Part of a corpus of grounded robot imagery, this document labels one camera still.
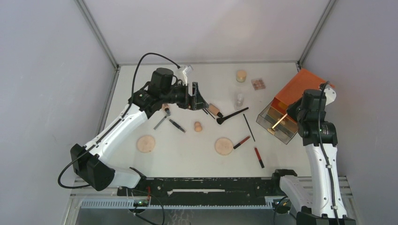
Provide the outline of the black concealer stick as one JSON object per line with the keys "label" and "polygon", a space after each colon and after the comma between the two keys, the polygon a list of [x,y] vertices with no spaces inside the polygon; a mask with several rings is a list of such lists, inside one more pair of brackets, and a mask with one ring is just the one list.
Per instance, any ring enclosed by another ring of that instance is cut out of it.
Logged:
{"label": "black concealer stick", "polygon": [[173,126],[175,126],[177,129],[179,129],[179,130],[182,131],[183,133],[186,132],[186,130],[185,130],[182,126],[180,126],[177,122],[175,122],[174,120],[169,119],[169,121],[170,121],[170,123],[171,123]]}

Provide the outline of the orange clear drawer organizer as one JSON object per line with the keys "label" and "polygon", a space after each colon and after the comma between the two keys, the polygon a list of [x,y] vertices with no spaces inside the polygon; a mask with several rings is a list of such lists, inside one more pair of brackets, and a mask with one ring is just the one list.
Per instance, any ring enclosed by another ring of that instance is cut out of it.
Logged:
{"label": "orange clear drawer organizer", "polygon": [[298,132],[297,112],[306,90],[320,90],[326,80],[312,72],[300,70],[279,91],[256,122],[284,144],[288,144]]}

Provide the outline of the silver mascara wand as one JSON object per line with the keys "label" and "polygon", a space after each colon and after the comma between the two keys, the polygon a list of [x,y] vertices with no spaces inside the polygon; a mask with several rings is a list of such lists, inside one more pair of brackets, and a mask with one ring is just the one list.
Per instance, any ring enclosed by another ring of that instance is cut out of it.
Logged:
{"label": "silver mascara wand", "polygon": [[165,115],[157,124],[156,126],[153,128],[154,130],[156,130],[170,115]]}

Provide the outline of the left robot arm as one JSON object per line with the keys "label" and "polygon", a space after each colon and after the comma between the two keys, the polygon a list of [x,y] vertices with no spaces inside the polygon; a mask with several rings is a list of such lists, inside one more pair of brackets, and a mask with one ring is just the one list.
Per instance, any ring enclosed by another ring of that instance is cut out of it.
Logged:
{"label": "left robot arm", "polygon": [[147,82],[129,99],[122,112],[97,137],[84,146],[75,144],[71,150],[71,165],[74,172],[87,186],[97,191],[107,187],[128,187],[135,195],[142,195],[147,183],[134,169],[111,167],[109,159],[119,145],[141,124],[146,122],[163,104],[176,104],[179,108],[202,110],[209,105],[202,97],[197,82],[188,85],[167,84],[165,86]]}

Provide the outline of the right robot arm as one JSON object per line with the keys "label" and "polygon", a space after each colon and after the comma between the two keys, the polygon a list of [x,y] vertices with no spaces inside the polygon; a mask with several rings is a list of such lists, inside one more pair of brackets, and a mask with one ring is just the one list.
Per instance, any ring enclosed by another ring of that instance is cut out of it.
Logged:
{"label": "right robot arm", "polygon": [[287,115],[298,125],[312,176],[312,195],[300,184],[291,170],[277,170],[272,191],[284,195],[296,211],[298,225],[354,225],[348,217],[340,192],[337,174],[337,131],[325,120],[325,107],[336,99],[336,92],[305,90],[302,97],[287,108]]}

